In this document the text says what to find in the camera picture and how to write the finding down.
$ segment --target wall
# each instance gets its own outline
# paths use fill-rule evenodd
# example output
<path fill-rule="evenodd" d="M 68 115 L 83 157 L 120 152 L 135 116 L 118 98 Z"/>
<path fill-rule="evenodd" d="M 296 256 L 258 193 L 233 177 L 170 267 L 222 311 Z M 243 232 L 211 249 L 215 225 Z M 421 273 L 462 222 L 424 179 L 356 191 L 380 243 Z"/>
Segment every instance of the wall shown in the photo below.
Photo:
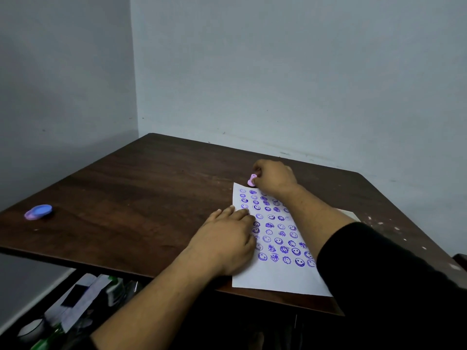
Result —
<path fill-rule="evenodd" d="M 362 173 L 467 253 L 467 0 L 131 0 L 148 132 Z"/>
<path fill-rule="evenodd" d="M 129 0 L 0 0 L 0 63 L 0 210 L 137 139 Z M 67 273 L 0 255 L 0 333 Z"/>

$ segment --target hand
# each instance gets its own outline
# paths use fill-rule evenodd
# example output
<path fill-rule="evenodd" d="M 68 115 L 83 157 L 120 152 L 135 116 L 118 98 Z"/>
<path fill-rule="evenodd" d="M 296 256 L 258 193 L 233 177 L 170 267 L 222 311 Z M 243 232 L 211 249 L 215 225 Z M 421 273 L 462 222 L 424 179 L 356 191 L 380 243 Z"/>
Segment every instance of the hand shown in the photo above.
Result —
<path fill-rule="evenodd" d="M 253 165 L 253 170 L 258 176 L 253 179 L 255 186 L 277 199 L 297 185 L 292 169 L 282 162 L 259 159 Z"/>
<path fill-rule="evenodd" d="M 230 206 L 209 215 L 191 239 L 184 253 L 195 267 L 207 270 L 211 277 L 232 275 L 251 260 L 256 239 L 250 233 L 254 217 L 247 209 Z"/>

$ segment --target forearm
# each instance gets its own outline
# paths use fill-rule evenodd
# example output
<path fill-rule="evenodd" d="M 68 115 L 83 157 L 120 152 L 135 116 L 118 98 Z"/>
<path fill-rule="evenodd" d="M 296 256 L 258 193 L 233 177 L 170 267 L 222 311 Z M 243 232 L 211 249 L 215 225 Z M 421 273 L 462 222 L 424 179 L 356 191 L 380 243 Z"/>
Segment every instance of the forearm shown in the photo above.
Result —
<path fill-rule="evenodd" d="M 329 206 L 298 184 L 277 197 L 290 211 L 310 252 L 315 259 L 326 241 L 354 220 Z"/>
<path fill-rule="evenodd" d="M 212 273 L 181 253 L 93 334 L 99 350 L 166 349 Z"/>

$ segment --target purple ink print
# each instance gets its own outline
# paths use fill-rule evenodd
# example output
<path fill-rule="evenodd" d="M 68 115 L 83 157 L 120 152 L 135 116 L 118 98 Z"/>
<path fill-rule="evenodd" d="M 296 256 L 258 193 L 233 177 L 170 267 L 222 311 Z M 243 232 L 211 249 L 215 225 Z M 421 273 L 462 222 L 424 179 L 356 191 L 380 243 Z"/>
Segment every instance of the purple ink print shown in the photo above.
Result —
<path fill-rule="evenodd" d="M 304 266 L 305 262 L 303 261 L 303 259 L 295 258 L 295 264 L 297 264 L 298 266 Z"/>

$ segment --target table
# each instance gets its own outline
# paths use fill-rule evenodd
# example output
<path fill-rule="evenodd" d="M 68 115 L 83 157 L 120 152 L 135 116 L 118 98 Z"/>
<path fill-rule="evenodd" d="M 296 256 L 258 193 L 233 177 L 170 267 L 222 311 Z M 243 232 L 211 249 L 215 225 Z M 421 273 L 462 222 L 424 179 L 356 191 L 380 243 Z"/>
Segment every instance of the table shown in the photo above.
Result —
<path fill-rule="evenodd" d="M 112 275 L 155 277 L 187 246 L 207 216 L 232 202 L 259 158 L 279 159 L 198 141 L 148 134 L 0 214 L 0 252 Z M 467 273 L 356 172 L 280 158 L 299 183 L 425 259 L 460 286 Z M 27 221 L 33 206 L 47 218 Z M 222 292 L 342 314 L 331 297 L 232 288 Z"/>

